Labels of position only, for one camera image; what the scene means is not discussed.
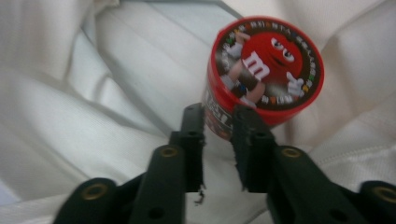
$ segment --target white cloth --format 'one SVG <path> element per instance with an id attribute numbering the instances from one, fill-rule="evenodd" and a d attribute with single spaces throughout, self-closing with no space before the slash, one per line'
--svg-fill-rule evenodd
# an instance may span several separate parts
<path id="1" fill-rule="evenodd" d="M 334 182 L 396 184 L 396 2 L 225 0 L 243 16 L 300 27 L 321 50 L 319 98 L 273 129 Z M 211 3 L 5 0 L 0 3 L 0 223 L 51 223 L 97 176 L 121 184 L 201 101 L 211 45 L 234 17 Z M 205 203 L 188 223 L 270 222 L 241 192 L 230 144 L 206 130 Z"/>

